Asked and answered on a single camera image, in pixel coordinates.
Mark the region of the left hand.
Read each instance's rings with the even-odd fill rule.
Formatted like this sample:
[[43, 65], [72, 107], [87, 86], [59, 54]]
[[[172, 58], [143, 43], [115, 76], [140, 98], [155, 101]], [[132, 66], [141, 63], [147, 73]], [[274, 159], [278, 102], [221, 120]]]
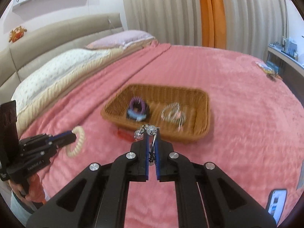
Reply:
[[16, 194], [16, 196], [25, 204], [28, 202], [36, 202], [36, 203], [46, 203], [45, 192], [42, 184], [40, 183], [40, 177], [37, 173], [32, 175], [29, 178], [29, 191], [25, 197], [21, 196], [21, 192], [23, 188], [20, 184], [16, 184], [13, 181], [8, 181], [12, 191]]

